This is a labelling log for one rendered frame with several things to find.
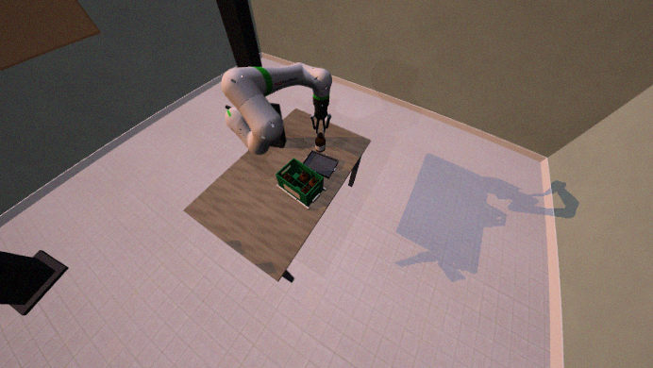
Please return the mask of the green plastic crate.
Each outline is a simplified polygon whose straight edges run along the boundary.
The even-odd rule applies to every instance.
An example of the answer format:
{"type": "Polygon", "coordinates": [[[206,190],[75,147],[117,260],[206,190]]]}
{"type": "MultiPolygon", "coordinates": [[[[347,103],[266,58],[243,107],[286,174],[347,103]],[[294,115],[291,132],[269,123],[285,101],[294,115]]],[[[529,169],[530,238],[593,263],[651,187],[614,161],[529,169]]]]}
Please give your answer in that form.
{"type": "Polygon", "coordinates": [[[307,207],[312,203],[312,200],[318,195],[318,193],[321,193],[323,191],[324,178],[295,158],[293,158],[289,163],[287,163],[281,170],[279,170],[276,173],[276,178],[279,186],[282,189],[290,193],[292,196],[294,196],[300,202],[305,204],[307,207]],[[282,172],[290,165],[291,167],[282,174],[282,172]],[[318,181],[316,185],[312,189],[310,189],[310,191],[307,194],[302,193],[301,190],[304,188],[304,186],[309,187],[310,181],[306,185],[304,185],[299,181],[299,175],[301,175],[303,171],[305,171],[306,174],[309,175],[310,181],[313,177],[315,177],[315,179],[318,181]],[[293,182],[291,184],[285,179],[283,179],[285,173],[288,173],[290,176],[293,177],[293,182]]]}

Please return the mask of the brown glass bottle with cream label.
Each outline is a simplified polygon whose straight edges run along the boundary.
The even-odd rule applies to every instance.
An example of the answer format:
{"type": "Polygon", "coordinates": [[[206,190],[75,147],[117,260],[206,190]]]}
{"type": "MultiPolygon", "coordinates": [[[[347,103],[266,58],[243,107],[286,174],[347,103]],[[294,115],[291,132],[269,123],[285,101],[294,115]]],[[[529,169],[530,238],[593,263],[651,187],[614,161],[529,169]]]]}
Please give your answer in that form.
{"type": "Polygon", "coordinates": [[[318,138],[315,139],[315,150],[320,153],[326,150],[326,139],[323,138],[322,132],[319,132],[318,138]]]}

